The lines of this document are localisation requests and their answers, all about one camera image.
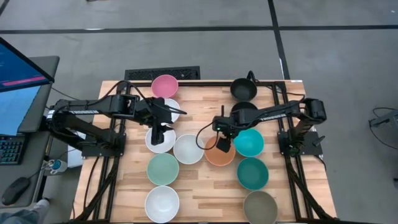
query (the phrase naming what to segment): person's leg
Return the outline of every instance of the person's leg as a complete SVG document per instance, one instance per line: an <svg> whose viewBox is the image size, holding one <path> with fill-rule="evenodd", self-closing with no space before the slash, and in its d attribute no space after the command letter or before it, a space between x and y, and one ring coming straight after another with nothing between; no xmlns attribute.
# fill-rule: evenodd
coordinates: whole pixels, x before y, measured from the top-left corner
<svg viewBox="0 0 398 224"><path fill-rule="evenodd" d="M39 215L39 220L37 221L38 224L42 224L44 221L44 217L46 216L47 212L50 208L50 202L48 199L39 200L36 205L33 207L32 211L36 212Z"/></svg>

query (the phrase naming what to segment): monitor screen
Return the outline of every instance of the monitor screen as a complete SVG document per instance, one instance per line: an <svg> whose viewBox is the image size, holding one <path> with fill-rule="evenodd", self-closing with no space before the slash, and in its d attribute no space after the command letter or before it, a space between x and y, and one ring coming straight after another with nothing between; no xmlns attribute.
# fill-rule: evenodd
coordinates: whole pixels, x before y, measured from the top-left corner
<svg viewBox="0 0 398 224"><path fill-rule="evenodd" d="M45 71L0 38L0 92L53 82Z"/></svg>

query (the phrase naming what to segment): keyboard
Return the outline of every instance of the keyboard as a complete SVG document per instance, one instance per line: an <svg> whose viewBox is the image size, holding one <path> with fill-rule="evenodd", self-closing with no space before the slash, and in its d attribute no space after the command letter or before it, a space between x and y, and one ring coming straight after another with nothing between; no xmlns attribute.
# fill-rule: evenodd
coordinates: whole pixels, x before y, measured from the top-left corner
<svg viewBox="0 0 398 224"><path fill-rule="evenodd" d="M124 72L125 80L154 80L161 75L171 75L178 80L199 80L199 66L174 67L174 68L147 68L133 69Z"/></svg>
<svg viewBox="0 0 398 224"><path fill-rule="evenodd" d="M0 135L0 165L18 165L25 149L25 136Z"/></svg>

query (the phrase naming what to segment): floor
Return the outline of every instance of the floor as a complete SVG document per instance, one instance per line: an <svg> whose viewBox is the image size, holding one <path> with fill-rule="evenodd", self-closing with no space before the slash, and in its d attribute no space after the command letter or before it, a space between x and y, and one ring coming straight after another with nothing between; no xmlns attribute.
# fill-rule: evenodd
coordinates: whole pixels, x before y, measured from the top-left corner
<svg viewBox="0 0 398 224"><path fill-rule="evenodd" d="M77 98L97 98L102 80L120 80L125 69L135 68L199 65L202 79L234 79L253 70L260 79L303 80L308 96L325 102L328 121L317 129L326 136L322 147L339 218L396 223L398 150L378 142L368 120L375 107L398 108L397 1L4 1L1 37L28 56L59 55L54 87ZM270 29L275 20L269 2L280 38ZM393 26L375 29L383 25ZM136 29L198 26L240 30ZM83 30L102 28L109 30ZM48 105L61 97L51 92ZM393 146L396 131L388 124L375 129ZM66 150L56 145L52 154ZM44 194L53 206L45 223L68 219L79 172L49 177Z"/></svg>

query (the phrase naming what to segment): wooden tabletop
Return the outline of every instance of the wooden tabletop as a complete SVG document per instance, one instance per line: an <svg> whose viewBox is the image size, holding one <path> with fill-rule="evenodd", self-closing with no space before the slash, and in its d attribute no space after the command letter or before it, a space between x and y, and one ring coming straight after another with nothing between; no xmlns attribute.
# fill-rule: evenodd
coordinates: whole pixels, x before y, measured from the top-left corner
<svg viewBox="0 0 398 224"><path fill-rule="evenodd" d="M99 97L103 96L115 83L116 81L104 81ZM286 87L291 93L305 93L301 81L286 81ZM152 96L150 87L139 87L139 89L145 96ZM289 100L300 98L301 96L289 95ZM180 115L173 125L177 137L183 134L197 134L199 129L210 123L215 115L221 114L221 105L225 105L227 113L236 103L231 98L228 86L181 86L173 99L180 104L182 110L188 113ZM262 86L258 87L257 96L252 103L258 108L274 106L271 90ZM109 122L109 118L97 115L93 124L100 128L109 128ZM144 201L149 191L156 186L147 178L146 168L155 154L145 145L147 127L127 121L126 129L127 144L120 160L111 222L150 222L144 211ZM263 191L275 198L279 209L278 221L295 221L285 162L279 154L276 136L279 130L277 121L258 124L255 129L262 133L265 140L264 150L257 158L264 161L269 169L269 181ZM207 142L214 135L215 132L208 128L201 133L200 137ZM243 200L250 191L244 189L236 178L236 168L242 159L244 157L237 153L234 161L224 167L210 164L205 156L193 165L180 163L177 180L170 184L180 197L180 209L172 222L246 222L243 214ZM335 217L335 208L323 165L313 156L302 156L302 160L309 191L325 211ZM95 158L84 161L74 202L76 215L83 210L88 176L94 161ZM97 191L101 165L102 158L93 173L88 191L88 202ZM302 216L306 217L302 195L299 189L297 192ZM105 203L101 206L100 218L104 217L104 211Z"/></svg>

